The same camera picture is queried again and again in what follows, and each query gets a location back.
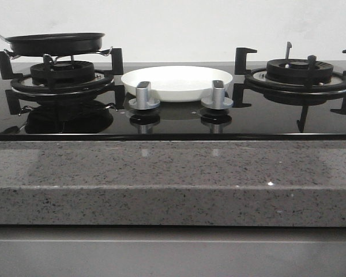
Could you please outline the black gas burner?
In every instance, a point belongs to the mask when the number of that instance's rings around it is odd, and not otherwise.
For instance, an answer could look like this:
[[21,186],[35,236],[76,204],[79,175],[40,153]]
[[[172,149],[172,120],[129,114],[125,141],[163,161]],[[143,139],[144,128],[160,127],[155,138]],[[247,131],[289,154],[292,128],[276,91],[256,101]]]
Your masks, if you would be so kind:
[[[313,84],[329,83],[333,65],[317,61],[315,63]],[[288,84],[304,84],[309,76],[309,62],[306,59],[273,59],[267,62],[266,78]]]
[[[60,61],[50,69],[56,84],[81,84],[95,78],[94,65],[87,61]],[[31,66],[30,73],[34,84],[48,84],[43,63]]]

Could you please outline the black pan support grate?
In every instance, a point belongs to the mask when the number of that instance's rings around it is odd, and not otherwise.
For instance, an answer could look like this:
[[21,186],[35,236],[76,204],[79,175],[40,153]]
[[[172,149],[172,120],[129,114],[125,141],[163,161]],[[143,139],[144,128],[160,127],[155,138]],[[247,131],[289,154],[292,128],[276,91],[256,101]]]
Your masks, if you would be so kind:
[[50,67],[60,61],[54,62],[49,54],[44,54],[42,63],[45,65],[48,84],[36,85],[32,82],[31,73],[14,73],[11,59],[0,51],[1,77],[9,80],[11,86],[11,89],[5,91],[10,113],[25,113],[25,108],[20,106],[20,100],[49,106],[68,106],[93,100],[98,95],[114,89],[114,77],[124,73],[122,49],[116,48],[110,56],[111,69],[98,70],[94,67],[95,78],[92,81],[81,84],[56,84]]
[[326,103],[328,100],[341,99],[336,114],[346,115],[346,70],[334,71],[328,62],[318,61],[315,55],[306,59],[290,58],[291,42],[287,42],[285,57],[272,59],[264,68],[248,69],[247,55],[255,49],[238,47],[235,52],[235,70],[237,76],[243,76],[241,84],[234,84],[232,99],[235,108],[250,107],[243,102],[245,89],[256,91],[271,102],[302,107],[297,126],[304,131],[310,106]]

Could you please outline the white ceramic plate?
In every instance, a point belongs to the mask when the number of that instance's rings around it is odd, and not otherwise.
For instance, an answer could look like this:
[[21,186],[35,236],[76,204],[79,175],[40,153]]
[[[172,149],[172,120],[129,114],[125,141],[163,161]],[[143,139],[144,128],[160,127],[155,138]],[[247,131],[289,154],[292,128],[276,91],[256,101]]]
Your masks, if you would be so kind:
[[135,95],[142,81],[149,81],[151,94],[162,102],[194,102],[212,93],[212,81],[221,80],[228,88],[232,75],[202,66],[155,66],[125,73],[121,81],[126,92]]

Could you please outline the black left pan support grate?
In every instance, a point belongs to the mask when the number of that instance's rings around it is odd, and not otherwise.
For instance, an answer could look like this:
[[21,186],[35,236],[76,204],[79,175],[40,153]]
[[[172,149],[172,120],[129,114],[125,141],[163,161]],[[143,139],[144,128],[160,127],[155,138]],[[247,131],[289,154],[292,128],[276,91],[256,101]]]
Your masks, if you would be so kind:
[[11,86],[11,89],[5,91],[10,113],[25,113],[25,108],[20,106],[20,100],[49,106],[68,106],[93,100],[98,95],[114,89],[114,77],[124,73],[122,49],[116,48],[110,56],[111,69],[98,70],[94,67],[95,78],[92,81],[81,84],[56,84],[50,67],[60,61],[54,62],[49,54],[44,54],[42,63],[45,65],[48,84],[36,85],[32,82],[31,73],[14,73],[11,59],[0,51],[1,77],[9,80]]

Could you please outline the silver left stove knob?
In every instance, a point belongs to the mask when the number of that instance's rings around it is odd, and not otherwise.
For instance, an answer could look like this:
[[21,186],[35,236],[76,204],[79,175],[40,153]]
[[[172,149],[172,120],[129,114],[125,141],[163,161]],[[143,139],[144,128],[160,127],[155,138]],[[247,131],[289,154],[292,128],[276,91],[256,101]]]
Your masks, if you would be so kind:
[[151,83],[142,81],[136,87],[136,97],[129,100],[129,106],[136,110],[151,110],[160,106],[159,99],[150,96]]

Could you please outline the black left gas burner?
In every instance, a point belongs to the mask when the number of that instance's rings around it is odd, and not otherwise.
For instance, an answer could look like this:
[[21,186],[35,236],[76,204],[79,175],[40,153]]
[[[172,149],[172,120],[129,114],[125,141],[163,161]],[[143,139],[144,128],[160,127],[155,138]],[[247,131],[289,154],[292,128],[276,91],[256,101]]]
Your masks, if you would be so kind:
[[[56,84],[81,84],[95,78],[94,65],[87,61],[60,61],[50,69]],[[34,84],[48,84],[43,63],[31,66],[30,73]]]

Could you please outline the black right pan support grate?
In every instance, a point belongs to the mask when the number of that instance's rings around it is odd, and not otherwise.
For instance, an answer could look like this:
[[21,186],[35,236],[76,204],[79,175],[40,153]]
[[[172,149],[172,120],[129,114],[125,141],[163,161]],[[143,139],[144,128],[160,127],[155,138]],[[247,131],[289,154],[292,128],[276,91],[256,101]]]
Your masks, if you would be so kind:
[[290,58],[291,42],[287,42],[285,57],[272,59],[264,68],[248,69],[247,55],[255,49],[238,47],[235,52],[235,70],[237,76],[243,76],[241,84],[234,84],[232,99],[235,108],[250,107],[243,102],[245,89],[256,91],[271,102],[302,107],[297,126],[304,131],[310,106],[326,103],[328,100],[341,99],[336,114],[346,115],[346,70],[334,71],[328,62],[318,61],[315,55],[306,59]]

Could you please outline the black right gas burner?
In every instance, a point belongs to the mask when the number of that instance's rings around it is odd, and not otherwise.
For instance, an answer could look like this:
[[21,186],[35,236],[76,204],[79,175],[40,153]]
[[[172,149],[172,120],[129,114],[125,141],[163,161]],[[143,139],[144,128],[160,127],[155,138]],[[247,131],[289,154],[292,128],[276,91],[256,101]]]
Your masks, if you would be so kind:
[[[315,63],[313,84],[329,83],[333,65],[317,61]],[[309,62],[306,59],[273,59],[267,62],[266,78],[288,84],[304,84],[309,76]]]

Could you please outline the black frying pan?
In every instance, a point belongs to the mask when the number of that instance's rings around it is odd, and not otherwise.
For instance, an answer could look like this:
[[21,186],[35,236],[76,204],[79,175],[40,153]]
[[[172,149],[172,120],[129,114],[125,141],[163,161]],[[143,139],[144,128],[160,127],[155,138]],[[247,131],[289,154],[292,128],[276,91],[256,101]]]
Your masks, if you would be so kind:
[[51,33],[0,38],[10,45],[14,53],[26,57],[70,56],[94,53],[101,49],[104,33]]

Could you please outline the silver stove knob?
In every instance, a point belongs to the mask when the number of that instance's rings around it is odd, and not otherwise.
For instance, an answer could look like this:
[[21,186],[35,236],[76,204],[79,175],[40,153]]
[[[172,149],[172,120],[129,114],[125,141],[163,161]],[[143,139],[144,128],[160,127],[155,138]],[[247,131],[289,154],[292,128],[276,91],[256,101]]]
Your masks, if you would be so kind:
[[201,99],[201,105],[212,110],[225,110],[233,105],[233,100],[225,96],[224,83],[221,80],[212,81],[212,94]]
[[150,96],[151,83],[142,81],[136,87],[136,97],[129,100],[129,106],[136,110],[151,110],[160,106],[159,99]]

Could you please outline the black glass cooktop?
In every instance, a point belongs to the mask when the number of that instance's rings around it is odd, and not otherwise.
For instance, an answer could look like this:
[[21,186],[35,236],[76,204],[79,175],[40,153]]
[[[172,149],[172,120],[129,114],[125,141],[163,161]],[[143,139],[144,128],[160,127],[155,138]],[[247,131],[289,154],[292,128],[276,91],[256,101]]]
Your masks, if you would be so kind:
[[234,106],[162,103],[149,113],[128,106],[120,80],[101,95],[49,106],[18,95],[0,74],[0,141],[346,140],[346,94],[292,98],[235,76]]

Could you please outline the silver right stove knob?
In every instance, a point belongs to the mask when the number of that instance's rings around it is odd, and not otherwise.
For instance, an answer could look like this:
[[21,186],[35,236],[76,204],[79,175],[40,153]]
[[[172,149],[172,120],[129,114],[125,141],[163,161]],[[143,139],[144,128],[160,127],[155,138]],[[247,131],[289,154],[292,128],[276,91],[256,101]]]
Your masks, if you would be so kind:
[[225,96],[224,83],[221,80],[212,81],[212,94],[201,99],[201,105],[212,110],[225,110],[233,105],[233,100]]

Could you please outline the grey cabinet front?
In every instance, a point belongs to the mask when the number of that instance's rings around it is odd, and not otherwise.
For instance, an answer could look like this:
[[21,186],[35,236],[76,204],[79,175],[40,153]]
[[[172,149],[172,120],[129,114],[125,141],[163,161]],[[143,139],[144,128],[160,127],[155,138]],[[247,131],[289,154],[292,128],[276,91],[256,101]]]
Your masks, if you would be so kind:
[[0,227],[0,276],[346,276],[346,229]]

